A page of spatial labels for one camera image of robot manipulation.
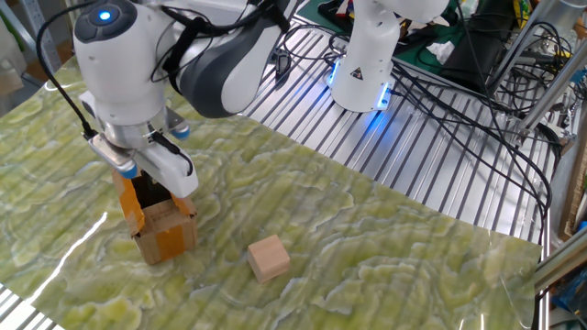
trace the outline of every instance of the green marbled tablecloth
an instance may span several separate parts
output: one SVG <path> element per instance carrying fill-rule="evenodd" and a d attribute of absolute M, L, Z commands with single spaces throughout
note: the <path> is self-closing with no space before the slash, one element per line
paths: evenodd
<path fill-rule="evenodd" d="M 77 96 L 75 61 L 58 74 Z M 449 218 L 243 116 L 181 146 L 200 187 L 196 249 L 147 266 L 109 168 L 53 88 L 0 119 L 0 282 L 66 329 L 529 327 L 540 247 Z M 255 280 L 277 234 L 289 272 Z"/>

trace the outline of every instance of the metal pole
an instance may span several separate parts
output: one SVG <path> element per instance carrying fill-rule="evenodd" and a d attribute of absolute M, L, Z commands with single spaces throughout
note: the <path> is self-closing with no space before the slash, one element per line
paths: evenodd
<path fill-rule="evenodd" d="M 490 86 L 490 93 L 494 94 L 497 91 L 497 88 L 502 84 L 505 79 L 505 76 L 509 71 L 512 70 L 514 67 L 515 62 L 520 57 L 520 54 L 524 50 L 524 48 L 528 44 L 528 39 L 534 36 L 538 26 L 535 26 L 535 23 L 541 19 L 554 5 L 554 3 L 559 0 L 542 0 L 540 1 L 539 5 L 536 7 L 530 18 L 527 20 L 526 25 L 522 29 L 522 32 L 517 36 L 512 47 L 505 53 L 502 62 L 500 63 L 499 67 L 497 68 L 498 75 L 494 76 L 489 81 Z"/>
<path fill-rule="evenodd" d="M 8 23 L 10 23 L 10 25 L 18 32 L 18 35 L 22 38 L 22 41 L 27 44 L 27 47 L 34 52 L 35 40 L 28 34 L 28 31 L 22 23 L 20 23 L 18 17 L 6 3 L 6 0 L 0 0 L 0 12 L 6 17 Z"/>
<path fill-rule="evenodd" d="M 540 262 L 534 275 L 536 293 L 545 290 L 550 284 L 558 281 L 585 261 L 587 261 L 587 230 L 582 230 L 550 257 Z"/>
<path fill-rule="evenodd" d="M 45 24 L 45 17 L 40 10 L 39 2 L 37 0 L 20 0 L 20 4 L 27 12 L 28 21 L 36 33 L 39 33 L 40 27 Z M 41 44 L 41 53 L 47 62 L 47 65 L 52 72 L 56 72 L 61 67 L 61 59 L 59 53 L 55 49 L 53 37 L 49 31 L 43 35 L 43 42 Z"/>
<path fill-rule="evenodd" d="M 548 89 L 536 105 L 530 110 L 528 115 L 520 123 L 522 133 L 532 131 L 536 125 L 544 118 L 544 115 L 550 111 L 550 108 L 557 102 L 559 97 L 565 92 L 570 84 L 570 78 L 579 69 L 587 64 L 587 42 L 583 42 L 577 52 L 565 64 L 562 71 L 552 81 Z"/>

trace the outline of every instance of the cardboard box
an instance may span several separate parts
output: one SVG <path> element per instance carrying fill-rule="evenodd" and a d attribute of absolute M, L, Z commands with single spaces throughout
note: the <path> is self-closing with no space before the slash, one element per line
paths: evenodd
<path fill-rule="evenodd" d="M 113 170 L 112 178 L 130 235 L 145 262 L 153 265 L 195 247 L 197 212 L 189 198 L 177 198 L 144 176 L 128 180 Z"/>
<path fill-rule="evenodd" d="M 281 275 L 290 268 L 290 256 L 277 235 L 249 245 L 247 257 L 259 283 Z"/>

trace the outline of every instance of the white cloth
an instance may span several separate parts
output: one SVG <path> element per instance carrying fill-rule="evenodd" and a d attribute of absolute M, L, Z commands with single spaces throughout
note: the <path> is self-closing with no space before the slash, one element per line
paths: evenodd
<path fill-rule="evenodd" d="M 437 56 L 437 60 L 440 64 L 443 64 L 449 59 L 450 54 L 455 49 L 455 45 L 452 42 L 447 43 L 433 43 L 430 46 L 426 47 L 427 50 L 430 50 L 431 53 Z"/>

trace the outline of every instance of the blue led light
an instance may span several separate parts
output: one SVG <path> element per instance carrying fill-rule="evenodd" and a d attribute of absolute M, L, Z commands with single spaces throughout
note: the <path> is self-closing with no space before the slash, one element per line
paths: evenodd
<path fill-rule="evenodd" d="M 387 87 L 389 87 L 388 82 L 385 83 L 385 85 L 383 86 L 383 89 L 382 89 L 382 93 L 381 93 L 381 95 L 379 95 L 379 102 L 377 102 L 378 108 L 386 108 L 387 107 L 387 104 L 383 103 L 383 100 L 385 99 L 385 95 L 387 94 Z"/>
<path fill-rule="evenodd" d="M 108 20 L 108 19 L 110 19 L 111 16 L 112 16 L 112 14 L 110 14 L 106 11 L 100 12 L 100 14 L 98 14 L 98 17 L 100 17 L 100 19 L 102 19 L 102 20 Z"/>
<path fill-rule="evenodd" d="M 334 75 L 337 74 L 339 64 L 340 60 L 337 60 L 337 63 L 334 65 L 334 70 L 332 71 L 332 74 L 330 75 L 330 77 L 328 77 L 328 84 L 332 84 L 332 82 L 334 81 Z"/>

